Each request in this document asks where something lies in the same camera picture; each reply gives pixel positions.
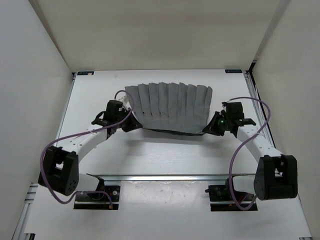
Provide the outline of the grey pleated skirt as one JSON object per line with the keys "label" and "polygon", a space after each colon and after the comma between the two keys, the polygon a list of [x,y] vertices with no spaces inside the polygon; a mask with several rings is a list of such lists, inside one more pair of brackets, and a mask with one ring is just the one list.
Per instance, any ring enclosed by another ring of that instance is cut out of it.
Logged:
{"label": "grey pleated skirt", "polygon": [[210,86],[160,82],[124,89],[142,128],[186,136],[204,134],[213,96]]}

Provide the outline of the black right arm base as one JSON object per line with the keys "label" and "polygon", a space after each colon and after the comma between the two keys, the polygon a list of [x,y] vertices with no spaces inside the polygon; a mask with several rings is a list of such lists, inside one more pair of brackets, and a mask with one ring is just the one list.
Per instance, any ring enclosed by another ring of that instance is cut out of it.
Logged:
{"label": "black right arm base", "polygon": [[[211,212],[241,211],[232,198],[228,175],[207,175],[206,177],[208,186],[204,192],[209,196]],[[248,211],[255,212],[258,210],[257,203],[251,203],[255,197],[255,192],[253,189],[254,175],[241,174],[240,177],[244,183],[241,183],[240,186],[233,191],[235,199],[242,208],[250,206]]]}

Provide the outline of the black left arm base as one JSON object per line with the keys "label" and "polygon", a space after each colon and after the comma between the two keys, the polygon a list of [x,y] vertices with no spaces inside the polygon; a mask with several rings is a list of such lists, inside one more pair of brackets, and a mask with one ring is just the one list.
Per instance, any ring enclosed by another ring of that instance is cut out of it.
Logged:
{"label": "black left arm base", "polygon": [[74,210],[118,210],[121,186],[106,185],[97,175],[86,174],[80,177],[76,191]]}

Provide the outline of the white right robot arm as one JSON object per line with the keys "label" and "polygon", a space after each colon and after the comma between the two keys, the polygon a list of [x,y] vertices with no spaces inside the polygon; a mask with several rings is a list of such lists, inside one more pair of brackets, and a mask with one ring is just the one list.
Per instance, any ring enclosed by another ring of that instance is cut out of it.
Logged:
{"label": "white right robot arm", "polygon": [[[257,124],[244,114],[215,112],[204,133],[223,136],[230,132],[241,144],[232,155],[224,193],[230,200],[242,193],[255,195],[259,200],[294,199],[298,195],[298,165],[293,155],[285,155],[260,134]],[[257,162],[254,176],[232,174],[237,153],[246,147]]]}

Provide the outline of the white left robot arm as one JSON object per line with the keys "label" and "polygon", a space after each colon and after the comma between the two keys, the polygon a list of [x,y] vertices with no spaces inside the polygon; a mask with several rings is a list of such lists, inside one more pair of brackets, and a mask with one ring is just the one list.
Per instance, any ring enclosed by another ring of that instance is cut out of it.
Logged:
{"label": "white left robot arm", "polygon": [[62,204],[56,193],[74,196],[77,192],[87,192],[93,200],[100,200],[105,194],[102,179],[91,174],[80,174],[80,161],[95,147],[122,129],[125,133],[143,126],[131,110],[116,113],[100,112],[91,122],[99,128],[89,127],[87,131],[68,135],[47,144],[40,156],[38,183],[47,187],[53,197]]}

